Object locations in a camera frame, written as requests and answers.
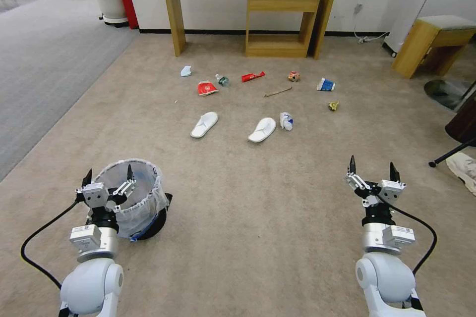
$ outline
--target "wooden stool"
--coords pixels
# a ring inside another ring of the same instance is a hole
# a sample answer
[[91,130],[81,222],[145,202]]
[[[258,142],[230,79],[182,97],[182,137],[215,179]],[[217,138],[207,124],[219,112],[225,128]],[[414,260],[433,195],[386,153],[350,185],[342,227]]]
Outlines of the wooden stool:
[[[246,56],[306,57],[318,5],[319,0],[248,0],[246,10]],[[250,34],[249,13],[252,11],[303,12],[299,34]]]
[[451,15],[416,19],[392,68],[410,79],[423,61],[437,75],[445,75],[476,32],[476,23]]

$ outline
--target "cushioned stool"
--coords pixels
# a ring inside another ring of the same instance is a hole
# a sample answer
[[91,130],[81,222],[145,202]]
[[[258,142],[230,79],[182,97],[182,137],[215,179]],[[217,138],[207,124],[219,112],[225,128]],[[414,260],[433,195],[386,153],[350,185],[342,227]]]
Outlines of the cushioned stool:
[[431,72],[444,75],[475,32],[476,23],[457,16],[420,17],[414,22],[392,68],[411,78],[423,62]]

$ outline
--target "sneaker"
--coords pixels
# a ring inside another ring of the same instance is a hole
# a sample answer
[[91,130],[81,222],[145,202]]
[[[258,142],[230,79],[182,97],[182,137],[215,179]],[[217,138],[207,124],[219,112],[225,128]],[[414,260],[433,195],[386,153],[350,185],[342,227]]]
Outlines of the sneaker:
[[476,196],[476,159],[458,152],[446,159],[448,168],[464,181],[466,188]]

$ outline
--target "white slipper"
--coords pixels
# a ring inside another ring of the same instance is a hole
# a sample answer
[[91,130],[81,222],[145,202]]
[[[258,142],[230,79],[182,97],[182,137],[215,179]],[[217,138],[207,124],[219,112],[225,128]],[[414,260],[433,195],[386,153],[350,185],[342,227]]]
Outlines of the white slipper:
[[213,125],[215,125],[217,121],[218,114],[216,114],[214,111],[209,111],[208,113],[203,114],[190,133],[190,136],[194,138],[201,138],[207,133],[208,130],[212,128]]
[[256,129],[248,136],[248,140],[258,143],[266,139],[276,128],[276,122],[273,118],[263,118],[259,121]]

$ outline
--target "black baseboard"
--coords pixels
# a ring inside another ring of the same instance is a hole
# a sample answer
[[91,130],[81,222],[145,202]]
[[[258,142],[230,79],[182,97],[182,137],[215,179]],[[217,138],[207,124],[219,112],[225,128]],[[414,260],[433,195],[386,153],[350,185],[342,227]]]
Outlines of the black baseboard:
[[[169,34],[170,29],[141,29],[139,28],[140,33],[154,33],[154,34]],[[251,33],[260,33],[260,34],[279,34],[279,35],[295,35],[299,31],[267,31],[267,30],[253,30]],[[185,30],[186,34],[191,35],[245,35],[245,30]],[[359,36],[372,36],[378,37],[383,35],[385,32],[359,32]],[[353,31],[326,31],[325,36],[336,36],[336,37],[354,37]]]

